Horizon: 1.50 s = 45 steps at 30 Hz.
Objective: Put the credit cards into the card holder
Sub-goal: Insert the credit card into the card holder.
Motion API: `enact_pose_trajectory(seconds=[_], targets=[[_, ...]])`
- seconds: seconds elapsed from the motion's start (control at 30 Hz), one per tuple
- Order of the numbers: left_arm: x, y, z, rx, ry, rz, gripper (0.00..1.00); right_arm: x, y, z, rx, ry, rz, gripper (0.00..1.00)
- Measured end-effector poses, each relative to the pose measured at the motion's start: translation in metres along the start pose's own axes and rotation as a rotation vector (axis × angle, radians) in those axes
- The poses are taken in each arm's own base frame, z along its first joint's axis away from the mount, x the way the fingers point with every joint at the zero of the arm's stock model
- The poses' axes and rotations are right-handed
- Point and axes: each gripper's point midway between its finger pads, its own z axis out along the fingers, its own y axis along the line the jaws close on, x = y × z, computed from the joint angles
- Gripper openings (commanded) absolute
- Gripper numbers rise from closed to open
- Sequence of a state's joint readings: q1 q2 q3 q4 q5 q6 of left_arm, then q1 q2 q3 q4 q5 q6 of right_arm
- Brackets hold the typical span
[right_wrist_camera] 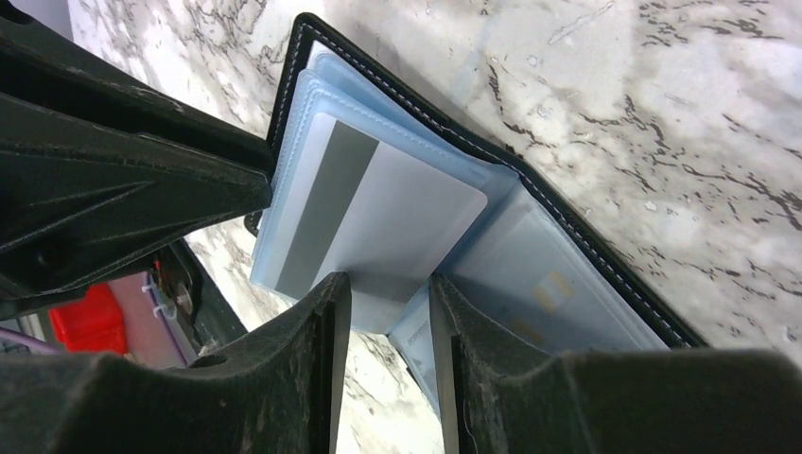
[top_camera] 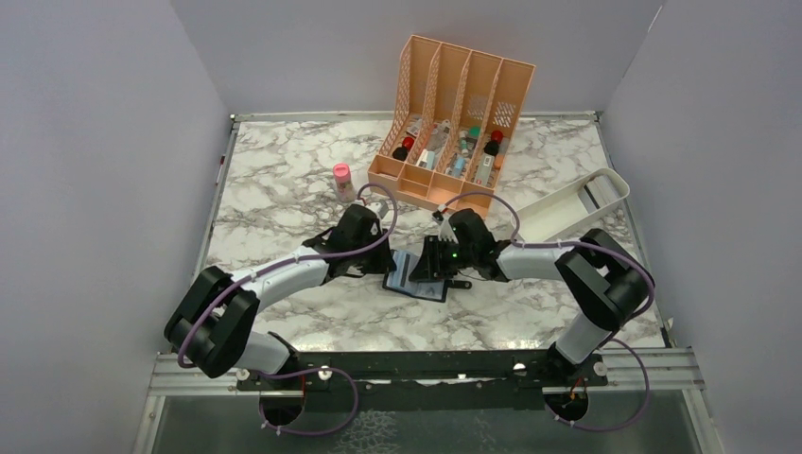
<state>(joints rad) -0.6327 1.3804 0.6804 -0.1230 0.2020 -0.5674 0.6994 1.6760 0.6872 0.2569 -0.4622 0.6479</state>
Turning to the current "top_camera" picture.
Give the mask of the black leather card holder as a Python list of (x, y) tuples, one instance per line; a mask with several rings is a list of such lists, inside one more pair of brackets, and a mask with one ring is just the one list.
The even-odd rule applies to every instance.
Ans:
[(403, 288), (393, 287), (389, 283), (389, 278), (391, 277), (394, 271), (388, 271), (385, 273), (381, 287), (387, 291), (398, 293), (418, 300), (430, 301), (435, 303), (444, 303), (446, 301), (448, 292), (451, 289), (470, 290), (473, 287), (471, 282), (464, 280), (453, 280), (453, 279), (447, 279), (445, 281), (434, 282), (434, 283), (410, 282), (410, 285), (407, 287)]

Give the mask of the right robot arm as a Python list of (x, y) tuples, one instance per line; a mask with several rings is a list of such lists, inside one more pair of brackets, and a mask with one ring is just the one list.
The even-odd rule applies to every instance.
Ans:
[(426, 237), (415, 264), (400, 266), (401, 283), (443, 284), (466, 269), (499, 283), (563, 282), (580, 312), (547, 352), (546, 372), (557, 384), (579, 377), (591, 354), (654, 300), (652, 276), (602, 229), (564, 243), (521, 243), (495, 238), (471, 209), (438, 220), (440, 232)]

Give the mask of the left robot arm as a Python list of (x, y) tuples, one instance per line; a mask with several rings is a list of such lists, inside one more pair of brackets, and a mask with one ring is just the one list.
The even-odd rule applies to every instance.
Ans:
[(184, 369), (198, 368), (210, 378), (234, 368), (259, 371), (274, 388), (296, 379), (295, 350), (275, 333), (253, 332), (265, 308), (308, 288), (344, 276), (352, 268), (383, 274), (392, 268), (391, 227), (359, 203), (340, 221), (306, 239), (292, 253), (236, 272), (204, 269), (168, 320), (164, 336), (176, 348)]

